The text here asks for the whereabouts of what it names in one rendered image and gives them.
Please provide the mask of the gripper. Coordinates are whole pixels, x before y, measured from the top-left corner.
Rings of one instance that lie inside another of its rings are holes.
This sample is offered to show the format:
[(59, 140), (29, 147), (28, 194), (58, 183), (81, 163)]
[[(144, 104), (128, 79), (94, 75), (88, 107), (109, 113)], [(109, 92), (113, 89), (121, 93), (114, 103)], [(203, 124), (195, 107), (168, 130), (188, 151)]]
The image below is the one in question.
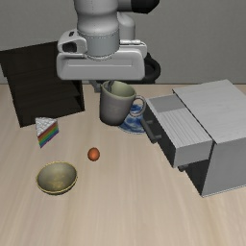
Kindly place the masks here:
[[(116, 30), (107, 35), (82, 34), (77, 29), (62, 34), (57, 44), (57, 74), (62, 80), (90, 80), (95, 93), (101, 85), (94, 80), (139, 81), (145, 76), (147, 45)], [(115, 81), (109, 81), (111, 91)]]

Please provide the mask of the grey-green mug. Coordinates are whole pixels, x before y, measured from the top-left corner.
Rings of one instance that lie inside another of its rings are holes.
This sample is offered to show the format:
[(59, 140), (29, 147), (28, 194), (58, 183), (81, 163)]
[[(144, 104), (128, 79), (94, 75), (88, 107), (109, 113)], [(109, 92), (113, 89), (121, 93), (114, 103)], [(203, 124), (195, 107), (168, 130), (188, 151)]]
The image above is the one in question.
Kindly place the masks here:
[[(146, 100), (137, 95), (135, 89), (128, 84), (115, 81), (111, 91), (108, 91), (109, 81), (101, 84), (99, 116), (100, 120), (110, 126), (120, 126), (130, 114), (133, 117), (142, 115), (146, 109)], [(138, 112), (132, 112), (131, 107), (135, 100), (142, 102)]]

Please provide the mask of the grey cabinet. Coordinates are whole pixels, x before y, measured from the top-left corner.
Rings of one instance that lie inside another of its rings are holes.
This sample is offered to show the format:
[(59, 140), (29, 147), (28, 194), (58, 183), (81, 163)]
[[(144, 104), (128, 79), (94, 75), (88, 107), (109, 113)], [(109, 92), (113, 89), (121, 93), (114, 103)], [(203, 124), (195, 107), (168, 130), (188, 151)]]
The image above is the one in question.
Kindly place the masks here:
[(173, 89), (212, 138), (202, 197), (246, 185), (246, 95), (230, 81)]

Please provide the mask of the blue and white plate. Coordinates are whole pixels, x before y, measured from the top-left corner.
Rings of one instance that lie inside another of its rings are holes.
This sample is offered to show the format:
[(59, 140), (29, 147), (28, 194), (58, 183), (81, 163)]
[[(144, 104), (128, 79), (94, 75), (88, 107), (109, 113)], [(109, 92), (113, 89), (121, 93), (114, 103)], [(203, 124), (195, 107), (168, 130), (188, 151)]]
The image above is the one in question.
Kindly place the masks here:
[(119, 126), (119, 129), (128, 134), (144, 134), (145, 131), (140, 123), (141, 118), (141, 115), (138, 117), (133, 117), (128, 114), (127, 117), (124, 119), (124, 122)]

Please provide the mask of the dark slatted rack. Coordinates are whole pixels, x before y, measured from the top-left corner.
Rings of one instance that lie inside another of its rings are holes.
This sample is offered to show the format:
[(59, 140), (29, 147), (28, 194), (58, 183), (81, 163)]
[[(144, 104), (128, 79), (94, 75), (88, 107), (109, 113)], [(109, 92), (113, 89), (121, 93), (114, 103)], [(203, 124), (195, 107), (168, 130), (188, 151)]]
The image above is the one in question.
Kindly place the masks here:
[(56, 70), (57, 43), (0, 51), (20, 127), (38, 117), (59, 118), (85, 110), (81, 81), (62, 81)]

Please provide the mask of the small orange fruit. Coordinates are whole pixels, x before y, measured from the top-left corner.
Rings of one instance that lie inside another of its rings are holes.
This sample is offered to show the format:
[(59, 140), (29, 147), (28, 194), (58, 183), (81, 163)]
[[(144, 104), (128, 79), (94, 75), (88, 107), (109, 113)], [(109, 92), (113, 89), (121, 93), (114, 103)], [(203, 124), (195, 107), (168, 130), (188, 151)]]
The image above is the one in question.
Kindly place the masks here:
[(97, 161), (100, 158), (100, 152), (96, 147), (92, 147), (88, 150), (87, 157), (91, 161)]

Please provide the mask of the rainbow cake wedge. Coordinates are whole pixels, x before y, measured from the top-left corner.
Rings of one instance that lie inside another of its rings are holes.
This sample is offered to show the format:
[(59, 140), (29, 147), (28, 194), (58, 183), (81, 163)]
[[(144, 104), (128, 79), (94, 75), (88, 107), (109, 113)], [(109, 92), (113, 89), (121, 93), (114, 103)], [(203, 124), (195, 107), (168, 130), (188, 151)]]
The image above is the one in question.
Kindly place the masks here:
[(58, 132), (58, 120), (47, 117), (36, 118), (36, 130), (39, 147), (42, 148)]

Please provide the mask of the grey open drawer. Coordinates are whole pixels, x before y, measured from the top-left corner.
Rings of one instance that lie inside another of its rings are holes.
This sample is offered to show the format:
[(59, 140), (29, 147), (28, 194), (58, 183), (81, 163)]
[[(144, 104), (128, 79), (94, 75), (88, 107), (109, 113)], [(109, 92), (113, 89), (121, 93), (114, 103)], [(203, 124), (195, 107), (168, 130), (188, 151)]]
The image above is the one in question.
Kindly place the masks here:
[(140, 123), (172, 167), (209, 158), (212, 139), (176, 94), (147, 98)]

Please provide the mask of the olive bowl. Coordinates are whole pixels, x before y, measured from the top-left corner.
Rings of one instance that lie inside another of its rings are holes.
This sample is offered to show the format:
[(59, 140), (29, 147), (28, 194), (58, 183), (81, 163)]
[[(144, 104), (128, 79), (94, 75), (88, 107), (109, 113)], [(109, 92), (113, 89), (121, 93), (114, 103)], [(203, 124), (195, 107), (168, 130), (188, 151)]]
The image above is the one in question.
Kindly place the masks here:
[(49, 195), (62, 195), (77, 182), (76, 168), (69, 162), (53, 161), (45, 164), (37, 174), (37, 187)]

